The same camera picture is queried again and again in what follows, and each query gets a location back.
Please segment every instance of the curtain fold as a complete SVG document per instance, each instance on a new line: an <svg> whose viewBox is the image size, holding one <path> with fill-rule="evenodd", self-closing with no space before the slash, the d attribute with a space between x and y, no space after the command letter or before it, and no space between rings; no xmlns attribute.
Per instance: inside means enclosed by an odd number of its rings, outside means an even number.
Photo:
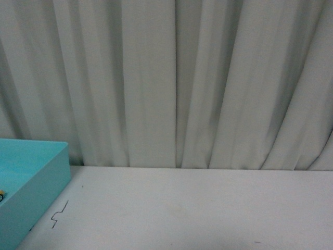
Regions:
<svg viewBox="0 0 333 250"><path fill-rule="evenodd" d="M0 3L0 137L74 165L333 170L332 0Z"/></svg>

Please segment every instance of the black scribble mark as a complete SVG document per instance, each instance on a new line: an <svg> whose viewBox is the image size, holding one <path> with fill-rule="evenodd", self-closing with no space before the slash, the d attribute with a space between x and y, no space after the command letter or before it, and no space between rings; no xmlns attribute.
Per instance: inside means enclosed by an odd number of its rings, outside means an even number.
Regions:
<svg viewBox="0 0 333 250"><path fill-rule="evenodd" d="M64 209L65 209L65 208L66 208L66 206L67 206L67 203L68 203L68 200L67 200L67 202L66 202L65 206L63 207L62 211L55 212L55 213L52 215L52 217L51 217L51 220L53 220L53 221L54 221L54 224L53 224L53 227L52 227L52 229L54 228L54 226L55 226L55 225L57 224L57 222L58 222L58 220L54 219L53 217L54 217L56 214L59 214L59 213L63 212L63 211L64 211Z"/></svg>

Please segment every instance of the white table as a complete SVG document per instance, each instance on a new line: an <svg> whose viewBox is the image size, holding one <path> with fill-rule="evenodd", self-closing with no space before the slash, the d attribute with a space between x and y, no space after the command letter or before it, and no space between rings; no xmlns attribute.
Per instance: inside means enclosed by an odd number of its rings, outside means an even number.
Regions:
<svg viewBox="0 0 333 250"><path fill-rule="evenodd" d="M333 249L333 172L72 171L19 250Z"/></svg>

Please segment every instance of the yellow object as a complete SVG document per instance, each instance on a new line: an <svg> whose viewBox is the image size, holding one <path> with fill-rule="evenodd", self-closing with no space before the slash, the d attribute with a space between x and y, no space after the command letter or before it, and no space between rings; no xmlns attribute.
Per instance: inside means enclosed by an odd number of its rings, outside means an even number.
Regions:
<svg viewBox="0 0 333 250"><path fill-rule="evenodd" d="M5 191L0 190L0 202L2 201L2 199L4 198L5 195Z"/></svg>

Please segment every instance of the turquoise plastic box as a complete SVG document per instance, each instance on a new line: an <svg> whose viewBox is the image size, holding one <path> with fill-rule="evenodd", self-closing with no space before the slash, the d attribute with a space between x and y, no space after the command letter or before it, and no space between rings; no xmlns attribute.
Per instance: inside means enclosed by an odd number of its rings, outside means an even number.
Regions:
<svg viewBox="0 0 333 250"><path fill-rule="evenodd" d="M15 249L69 181L66 142L0 139L0 249Z"/></svg>

